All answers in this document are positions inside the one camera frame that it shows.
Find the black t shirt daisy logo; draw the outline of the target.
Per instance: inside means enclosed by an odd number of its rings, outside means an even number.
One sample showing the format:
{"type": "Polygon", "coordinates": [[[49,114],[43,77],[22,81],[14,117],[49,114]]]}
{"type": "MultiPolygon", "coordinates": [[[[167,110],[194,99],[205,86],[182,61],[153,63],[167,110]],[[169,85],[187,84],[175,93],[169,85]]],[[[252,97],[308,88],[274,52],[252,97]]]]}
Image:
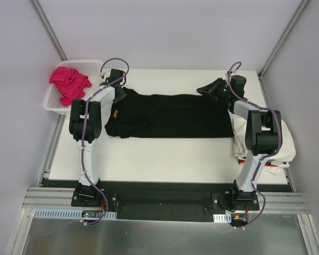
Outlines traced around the black t shirt daisy logo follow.
{"type": "Polygon", "coordinates": [[[228,109],[198,95],[127,96],[113,103],[106,133],[120,138],[231,138],[228,109]]]}

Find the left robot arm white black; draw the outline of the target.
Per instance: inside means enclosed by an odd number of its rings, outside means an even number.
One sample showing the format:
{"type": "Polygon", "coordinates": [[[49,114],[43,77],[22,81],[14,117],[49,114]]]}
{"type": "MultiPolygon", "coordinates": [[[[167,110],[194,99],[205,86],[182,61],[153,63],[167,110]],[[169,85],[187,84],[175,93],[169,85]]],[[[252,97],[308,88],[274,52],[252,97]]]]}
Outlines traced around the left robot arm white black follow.
{"type": "Polygon", "coordinates": [[[95,147],[103,124],[102,109],[126,97],[122,89],[126,76],[125,71],[111,69],[102,75],[103,82],[88,99],[72,102],[69,132],[76,141],[80,155],[80,177],[73,198],[76,201],[83,199],[91,207],[98,206],[102,200],[95,166],[95,147]]]}

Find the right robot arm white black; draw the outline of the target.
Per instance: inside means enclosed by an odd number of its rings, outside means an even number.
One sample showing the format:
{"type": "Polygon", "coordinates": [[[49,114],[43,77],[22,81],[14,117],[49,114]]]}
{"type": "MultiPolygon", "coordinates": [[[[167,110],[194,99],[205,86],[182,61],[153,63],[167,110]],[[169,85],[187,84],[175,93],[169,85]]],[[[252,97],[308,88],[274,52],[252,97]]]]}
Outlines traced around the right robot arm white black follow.
{"type": "Polygon", "coordinates": [[[217,205],[223,210],[235,212],[251,208],[257,210],[257,181],[267,161],[282,146],[281,115],[276,110],[259,107],[244,97],[247,80],[241,75],[218,78],[200,87],[197,92],[213,102],[225,103],[228,110],[247,124],[245,146],[247,156],[239,176],[230,190],[221,195],[217,205]]]}

